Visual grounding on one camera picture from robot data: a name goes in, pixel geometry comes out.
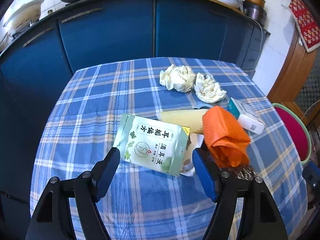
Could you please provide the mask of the steel wool scrubber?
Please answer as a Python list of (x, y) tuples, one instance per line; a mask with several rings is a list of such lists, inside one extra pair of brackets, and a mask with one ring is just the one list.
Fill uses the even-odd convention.
[(257, 172), (251, 165), (239, 165), (237, 167), (221, 168), (222, 171), (228, 172), (237, 179), (253, 180), (257, 176)]

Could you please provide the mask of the white teal small carton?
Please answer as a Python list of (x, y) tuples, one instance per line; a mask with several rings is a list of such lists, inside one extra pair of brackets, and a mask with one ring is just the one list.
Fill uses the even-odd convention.
[(227, 107), (242, 128), (255, 134), (261, 134), (265, 129), (265, 123), (251, 106), (230, 98)]

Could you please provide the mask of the orange mesh cloth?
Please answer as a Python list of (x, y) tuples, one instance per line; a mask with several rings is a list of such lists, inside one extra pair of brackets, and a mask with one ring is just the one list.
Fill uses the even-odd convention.
[(220, 168), (248, 165), (246, 148), (251, 140), (236, 118), (220, 106), (202, 117), (204, 142)]

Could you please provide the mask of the green white medicine box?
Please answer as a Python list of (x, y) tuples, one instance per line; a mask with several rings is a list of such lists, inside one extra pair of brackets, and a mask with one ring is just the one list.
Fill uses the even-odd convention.
[(202, 142), (203, 136), (191, 133), (189, 127), (125, 113), (113, 146), (129, 163), (173, 176), (192, 177), (192, 152)]

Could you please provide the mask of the pale yellow sponge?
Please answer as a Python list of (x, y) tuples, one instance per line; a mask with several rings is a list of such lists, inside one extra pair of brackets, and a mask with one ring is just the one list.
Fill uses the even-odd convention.
[(189, 127), (191, 133), (203, 134), (202, 117), (207, 109), (176, 110), (157, 113), (157, 119), (162, 122)]

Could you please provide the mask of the small light blue cap piece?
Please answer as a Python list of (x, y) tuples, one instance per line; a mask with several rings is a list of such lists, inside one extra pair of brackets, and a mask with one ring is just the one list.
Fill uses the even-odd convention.
[(198, 105), (196, 105), (195, 107), (193, 107), (193, 109), (210, 109), (213, 106), (207, 103), (199, 103)]

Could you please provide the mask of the white tissue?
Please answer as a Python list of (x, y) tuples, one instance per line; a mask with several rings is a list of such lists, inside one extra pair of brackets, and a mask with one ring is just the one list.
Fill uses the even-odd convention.
[(197, 73), (194, 90), (196, 96), (208, 104), (216, 103), (226, 96), (226, 91), (210, 74), (204, 76), (202, 73)]
[(189, 66), (176, 66), (172, 64), (159, 74), (159, 84), (167, 90), (176, 90), (181, 93), (189, 92), (194, 87), (195, 73)]

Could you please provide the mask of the blue kitchen base cabinets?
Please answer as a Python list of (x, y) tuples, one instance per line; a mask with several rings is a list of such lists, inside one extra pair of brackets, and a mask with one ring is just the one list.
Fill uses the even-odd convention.
[(83, 0), (46, 16), (1, 53), (1, 193), (29, 203), (41, 133), (77, 70), (160, 56), (252, 70), (268, 35), (212, 0)]

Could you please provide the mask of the red basin with green rim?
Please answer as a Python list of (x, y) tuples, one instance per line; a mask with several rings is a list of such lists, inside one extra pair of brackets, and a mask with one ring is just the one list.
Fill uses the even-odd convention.
[(272, 106), (283, 121), (300, 158), (302, 165), (305, 165), (311, 156), (312, 142), (310, 134), (302, 120), (289, 108), (279, 103), (272, 103)]

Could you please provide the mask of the wooden door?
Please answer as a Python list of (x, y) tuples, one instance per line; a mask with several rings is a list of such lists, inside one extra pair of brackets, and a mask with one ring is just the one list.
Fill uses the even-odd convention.
[(280, 73), (267, 95), (271, 103), (279, 103), (297, 115), (307, 128), (319, 128), (319, 103), (302, 110), (295, 102), (305, 85), (316, 59), (317, 51), (308, 53), (299, 44), (300, 35), (294, 30), (292, 41)]

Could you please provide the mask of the blue plaid tablecloth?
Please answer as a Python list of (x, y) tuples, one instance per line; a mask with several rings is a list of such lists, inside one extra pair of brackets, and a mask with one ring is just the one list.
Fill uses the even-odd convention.
[(193, 90), (167, 89), (159, 76), (171, 66), (212, 76), (233, 98), (250, 106), (264, 123), (247, 132), (246, 154), (267, 185), (288, 235), (307, 210), (306, 183), (291, 137), (258, 86), (232, 63), (158, 57), (100, 64), (75, 72), (47, 121), (37, 150), (30, 190), (34, 211), (48, 180), (73, 179), (103, 160), (112, 147), (121, 159), (98, 204), (113, 239), (201, 239), (215, 209), (197, 174), (170, 174), (186, 163), (194, 143), (180, 126), (158, 120), (161, 112), (192, 110)]

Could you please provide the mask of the red patterned quilted cloth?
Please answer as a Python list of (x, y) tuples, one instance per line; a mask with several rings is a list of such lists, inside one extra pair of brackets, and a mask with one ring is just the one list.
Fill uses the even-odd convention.
[(302, 0), (291, 0), (289, 10), (308, 53), (319, 47), (319, 26)]

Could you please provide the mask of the dark rice cooker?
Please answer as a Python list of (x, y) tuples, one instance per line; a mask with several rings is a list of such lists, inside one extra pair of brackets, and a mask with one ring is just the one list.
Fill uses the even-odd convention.
[(257, 21), (262, 27), (265, 26), (267, 20), (267, 12), (261, 6), (252, 2), (243, 2), (244, 14), (251, 19)]

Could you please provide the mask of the white cooking pot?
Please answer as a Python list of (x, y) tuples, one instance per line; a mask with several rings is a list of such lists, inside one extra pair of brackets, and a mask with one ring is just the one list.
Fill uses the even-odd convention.
[(28, 27), (30, 23), (35, 23), (41, 16), (41, 5), (44, 0), (33, 0), (23, 4), (4, 23), (8, 35), (13, 35), (17, 31)]

